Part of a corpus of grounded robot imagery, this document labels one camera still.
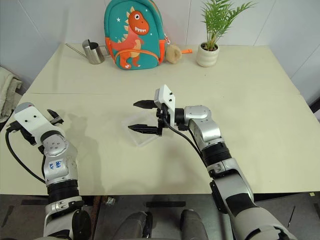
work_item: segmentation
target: orange dinosaur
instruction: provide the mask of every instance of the orange dinosaur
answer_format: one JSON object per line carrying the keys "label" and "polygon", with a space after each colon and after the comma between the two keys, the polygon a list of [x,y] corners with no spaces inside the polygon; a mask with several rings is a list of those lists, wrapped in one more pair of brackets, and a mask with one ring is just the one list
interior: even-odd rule
{"label": "orange dinosaur", "polygon": [[[127,25],[124,25],[124,29],[128,34],[123,34],[122,41],[118,42],[110,41],[111,47],[117,51],[134,49],[141,50],[141,45],[144,41],[139,37],[139,35],[146,35],[149,32],[149,24],[144,19],[144,16],[140,11],[136,11],[132,6],[130,13],[126,12],[127,20],[125,21]],[[129,58],[132,58],[132,64],[136,67],[140,67],[138,64],[140,53],[134,51],[122,52],[119,54],[120,66],[124,69],[130,69],[131,64],[127,62]]]}

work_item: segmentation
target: beige table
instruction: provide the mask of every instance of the beige table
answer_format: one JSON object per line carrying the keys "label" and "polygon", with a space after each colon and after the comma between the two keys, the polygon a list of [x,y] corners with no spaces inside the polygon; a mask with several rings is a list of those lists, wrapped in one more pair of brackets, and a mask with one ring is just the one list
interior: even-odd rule
{"label": "beige table", "polygon": [[[21,102],[46,116],[56,110],[78,149],[81,195],[204,194],[210,178],[188,142],[170,130],[136,147],[121,121],[167,84],[176,107],[212,111],[226,144],[255,193],[320,190],[320,124],[267,47],[221,47],[216,66],[202,68],[195,53],[177,65],[140,71],[100,65],[61,46]],[[0,191],[44,195],[46,188],[11,157],[1,132]],[[42,157],[20,133],[10,136],[20,158],[41,175]]]}

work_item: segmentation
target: green leaves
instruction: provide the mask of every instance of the green leaves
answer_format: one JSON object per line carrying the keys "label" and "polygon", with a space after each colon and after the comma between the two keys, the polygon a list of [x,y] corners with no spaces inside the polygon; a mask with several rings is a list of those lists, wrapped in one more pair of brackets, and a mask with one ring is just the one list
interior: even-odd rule
{"label": "green leaves", "polygon": [[203,23],[206,25],[207,48],[212,51],[218,39],[230,28],[231,23],[244,10],[252,8],[252,1],[232,8],[230,0],[209,0],[202,8]]}

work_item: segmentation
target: plush toy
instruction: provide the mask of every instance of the plush toy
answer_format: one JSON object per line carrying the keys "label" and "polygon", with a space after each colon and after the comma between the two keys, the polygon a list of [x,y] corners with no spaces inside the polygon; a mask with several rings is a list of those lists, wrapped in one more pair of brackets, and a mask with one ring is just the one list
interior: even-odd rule
{"label": "plush toy", "polygon": [[182,57],[180,48],[177,45],[169,44],[165,50],[165,59],[172,64],[176,64]]}

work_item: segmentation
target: backpack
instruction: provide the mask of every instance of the backpack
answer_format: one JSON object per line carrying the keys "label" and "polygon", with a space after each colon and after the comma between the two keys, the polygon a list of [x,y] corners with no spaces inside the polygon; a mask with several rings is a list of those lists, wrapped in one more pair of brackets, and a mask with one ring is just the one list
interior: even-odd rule
{"label": "backpack", "polygon": [[152,0],[111,0],[104,34],[109,54],[121,69],[150,69],[164,60],[168,38]]}

